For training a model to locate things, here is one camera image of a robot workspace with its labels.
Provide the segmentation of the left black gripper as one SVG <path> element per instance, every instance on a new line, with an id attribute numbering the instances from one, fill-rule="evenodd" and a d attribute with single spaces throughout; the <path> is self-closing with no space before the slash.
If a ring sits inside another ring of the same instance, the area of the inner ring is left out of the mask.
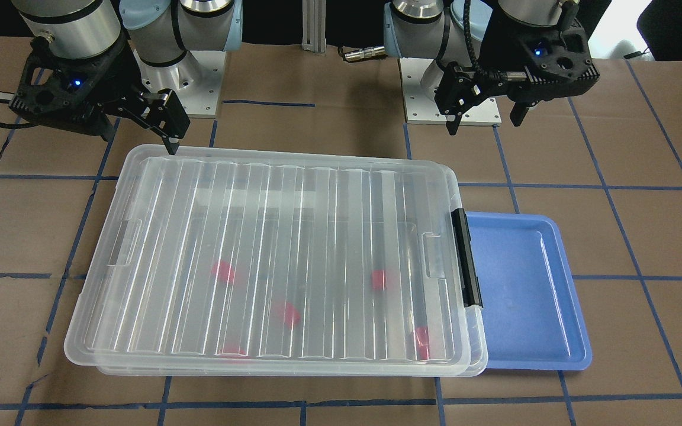
<path id="1" fill-rule="evenodd" d="M 469 63 L 445 64 L 434 94 L 452 136 L 458 132 L 458 118 L 492 97 L 504 96 L 514 103 L 510 121 L 519 127 L 540 102 L 585 94 L 600 79 L 587 33 L 575 15 L 563 15 L 549 27 L 492 15 L 480 49 L 471 30 L 464 29 L 462 38 Z"/>

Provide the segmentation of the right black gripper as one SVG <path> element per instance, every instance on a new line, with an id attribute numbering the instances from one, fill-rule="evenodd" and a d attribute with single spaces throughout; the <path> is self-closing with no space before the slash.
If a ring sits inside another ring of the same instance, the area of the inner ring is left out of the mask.
<path id="1" fill-rule="evenodd" d="M 51 41 L 31 40 L 21 81 L 9 108 L 30 124 L 102 137 L 113 133 L 109 116 L 133 121 L 167 142 L 175 156 L 190 125 L 172 89 L 150 92 L 124 33 L 108 50 L 88 59 L 63 59 Z"/>

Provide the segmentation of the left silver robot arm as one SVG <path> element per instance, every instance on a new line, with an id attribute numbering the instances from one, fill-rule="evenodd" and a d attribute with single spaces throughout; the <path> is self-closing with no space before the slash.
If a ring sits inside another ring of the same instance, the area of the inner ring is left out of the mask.
<path id="1" fill-rule="evenodd" d="M 470 3 L 457 14 L 442 1 L 392 1 L 384 7 L 388 56 L 433 60 L 441 72 L 434 102 L 450 135 L 469 111 L 505 96 L 518 127 L 542 101 L 585 94 L 600 74 L 577 18 L 577 1 L 488 1 L 476 47 Z"/>

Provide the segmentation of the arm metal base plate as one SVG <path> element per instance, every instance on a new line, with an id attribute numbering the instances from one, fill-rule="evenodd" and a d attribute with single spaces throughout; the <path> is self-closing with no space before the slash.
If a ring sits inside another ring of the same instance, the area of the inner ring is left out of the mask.
<path id="1" fill-rule="evenodd" d="M 173 89 L 190 118 L 214 118 L 220 103 L 227 53 L 224 51 L 189 51 L 173 65 L 140 65 L 141 82 L 151 92 Z"/>
<path id="2" fill-rule="evenodd" d="M 400 59 L 401 90 L 409 124 L 446 124 L 446 117 L 439 113 L 434 102 L 443 71 L 430 59 L 402 57 Z M 492 127 L 503 122 L 495 99 L 488 99 L 471 108 L 460 123 L 461 126 Z"/>

